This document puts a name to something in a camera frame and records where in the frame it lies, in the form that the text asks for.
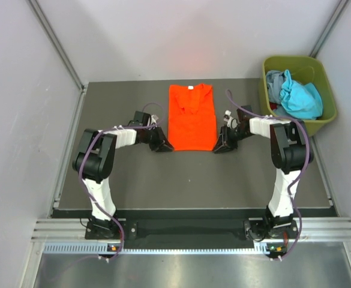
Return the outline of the light blue t shirt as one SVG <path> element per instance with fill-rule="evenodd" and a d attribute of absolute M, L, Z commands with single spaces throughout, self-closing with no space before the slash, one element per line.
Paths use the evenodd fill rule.
<path fill-rule="evenodd" d="M 303 85 L 292 79 L 289 70 L 283 73 L 284 82 L 280 89 L 280 104 L 275 110 L 278 116 L 315 120 L 323 115 L 320 94 L 312 83 Z"/>

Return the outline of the olive green plastic bin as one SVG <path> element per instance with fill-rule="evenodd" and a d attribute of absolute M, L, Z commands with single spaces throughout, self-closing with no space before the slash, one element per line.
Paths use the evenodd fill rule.
<path fill-rule="evenodd" d="M 305 120 L 310 137 L 314 136 L 326 124 L 332 122 L 338 114 L 334 95 L 322 63 L 309 56 L 274 55 L 266 58 L 262 64 L 262 78 L 259 82 L 260 111 L 263 115 L 275 115 L 269 106 L 266 87 L 266 73 L 270 70 L 289 70 L 292 78 L 303 84 L 312 83 L 318 90 L 323 103 L 323 114 L 316 120 Z"/>

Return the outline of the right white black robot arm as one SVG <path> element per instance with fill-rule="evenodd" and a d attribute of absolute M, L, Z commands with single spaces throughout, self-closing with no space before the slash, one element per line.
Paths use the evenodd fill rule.
<path fill-rule="evenodd" d="M 227 111 L 213 153 L 230 152 L 238 142 L 259 135 L 270 140 L 271 159 L 276 168 L 272 197 L 261 221 L 246 222 L 247 237 L 255 241 L 275 238 L 296 228 L 293 214 L 295 194 L 302 172 L 314 158 L 303 121 L 274 119 L 269 116 L 239 115 Z"/>

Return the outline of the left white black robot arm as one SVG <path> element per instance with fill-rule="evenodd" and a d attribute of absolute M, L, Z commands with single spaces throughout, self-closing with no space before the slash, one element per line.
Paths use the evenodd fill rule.
<path fill-rule="evenodd" d="M 154 152 L 173 151 L 158 124 L 158 117 L 145 112 L 137 112 L 126 126 L 83 132 L 72 166 L 92 206 L 86 239 L 115 239 L 123 235 L 115 216 L 117 208 L 112 200 L 109 176 L 116 150 L 141 143 L 147 144 Z"/>

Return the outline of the red garment in bin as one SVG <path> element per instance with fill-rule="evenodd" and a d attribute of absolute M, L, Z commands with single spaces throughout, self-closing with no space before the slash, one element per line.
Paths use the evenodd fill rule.
<path fill-rule="evenodd" d="M 270 103 L 269 103 L 269 106 L 270 106 L 270 109 L 271 109 L 271 110 L 276 110 L 280 105 L 277 104 L 277 103 L 272 103 L 272 102 L 270 102 Z"/>

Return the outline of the grey blue t shirt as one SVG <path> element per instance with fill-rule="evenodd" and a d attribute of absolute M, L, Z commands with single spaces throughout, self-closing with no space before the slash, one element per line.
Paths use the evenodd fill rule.
<path fill-rule="evenodd" d="M 270 102 L 275 104 L 281 104 L 280 92 L 282 84 L 285 81 L 286 77 L 283 71 L 270 70 L 266 73 L 266 86 Z"/>

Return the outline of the orange t shirt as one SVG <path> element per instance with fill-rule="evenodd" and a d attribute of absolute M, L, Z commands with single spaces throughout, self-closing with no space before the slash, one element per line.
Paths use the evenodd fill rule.
<path fill-rule="evenodd" d="M 168 140 L 175 151 L 212 151 L 217 142 L 213 86 L 170 85 Z"/>

